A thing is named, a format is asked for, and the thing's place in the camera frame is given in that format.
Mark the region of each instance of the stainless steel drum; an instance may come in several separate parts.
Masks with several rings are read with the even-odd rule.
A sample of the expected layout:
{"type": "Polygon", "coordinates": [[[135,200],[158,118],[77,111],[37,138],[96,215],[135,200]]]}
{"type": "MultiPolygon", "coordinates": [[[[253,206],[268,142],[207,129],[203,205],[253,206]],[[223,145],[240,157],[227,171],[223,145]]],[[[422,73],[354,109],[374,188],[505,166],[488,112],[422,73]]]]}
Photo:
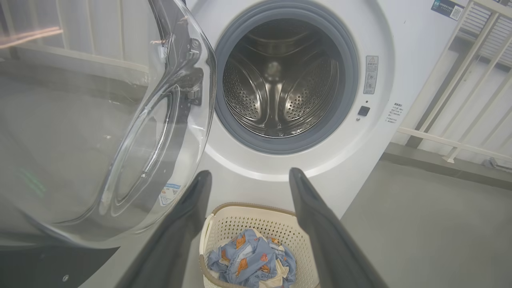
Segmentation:
{"type": "Polygon", "coordinates": [[[265,22],[231,52],[223,75],[228,107],[247,129],[266,137],[302,133],[331,106],[340,59],[332,40],[297,19],[265,22]]]}

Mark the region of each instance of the qr code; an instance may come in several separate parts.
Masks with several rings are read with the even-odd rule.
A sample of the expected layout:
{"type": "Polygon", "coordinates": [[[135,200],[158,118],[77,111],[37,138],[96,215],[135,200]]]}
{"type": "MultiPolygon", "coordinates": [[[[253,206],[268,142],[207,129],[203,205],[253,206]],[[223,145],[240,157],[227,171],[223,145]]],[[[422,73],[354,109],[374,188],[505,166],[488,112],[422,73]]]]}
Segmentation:
{"type": "Polygon", "coordinates": [[[462,7],[456,5],[453,8],[452,13],[450,14],[450,18],[454,19],[455,21],[458,21],[461,14],[462,14],[462,7]]]}

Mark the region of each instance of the laundry basket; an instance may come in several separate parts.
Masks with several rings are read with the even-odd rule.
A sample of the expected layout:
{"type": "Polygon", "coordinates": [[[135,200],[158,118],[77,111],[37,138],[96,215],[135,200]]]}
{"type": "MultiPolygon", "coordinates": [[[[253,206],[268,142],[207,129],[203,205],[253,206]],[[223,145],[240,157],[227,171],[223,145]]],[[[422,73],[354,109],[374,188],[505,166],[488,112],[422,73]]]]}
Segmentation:
{"type": "Polygon", "coordinates": [[[261,205],[227,203],[217,207],[206,218],[201,231],[199,263],[205,288],[241,287],[215,278],[206,266],[206,259],[212,250],[248,228],[258,230],[267,238],[279,239],[290,249],[297,264],[293,288],[320,287],[309,236],[299,227],[293,212],[261,205]]]}

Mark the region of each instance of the blue and white sticker on door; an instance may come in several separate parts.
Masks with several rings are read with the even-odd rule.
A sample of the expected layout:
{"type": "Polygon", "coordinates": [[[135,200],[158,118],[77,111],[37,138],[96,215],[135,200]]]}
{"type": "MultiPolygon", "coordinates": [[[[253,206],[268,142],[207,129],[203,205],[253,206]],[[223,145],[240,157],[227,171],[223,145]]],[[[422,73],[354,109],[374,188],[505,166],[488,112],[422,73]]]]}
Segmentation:
{"type": "Polygon", "coordinates": [[[174,199],[176,199],[176,195],[180,192],[181,185],[176,185],[172,183],[167,183],[163,188],[162,192],[160,192],[160,206],[167,206],[172,203],[174,199]]]}

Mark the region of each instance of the patterned fabric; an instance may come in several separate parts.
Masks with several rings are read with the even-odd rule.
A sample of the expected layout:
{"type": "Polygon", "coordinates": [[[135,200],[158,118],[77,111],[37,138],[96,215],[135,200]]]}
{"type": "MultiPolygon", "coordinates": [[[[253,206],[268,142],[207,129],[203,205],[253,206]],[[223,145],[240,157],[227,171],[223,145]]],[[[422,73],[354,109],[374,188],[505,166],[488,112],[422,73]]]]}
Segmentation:
{"type": "Polygon", "coordinates": [[[250,288],[287,288],[295,282],[296,264],[278,239],[246,229],[208,256],[208,268],[219,279],[250,288]]]}

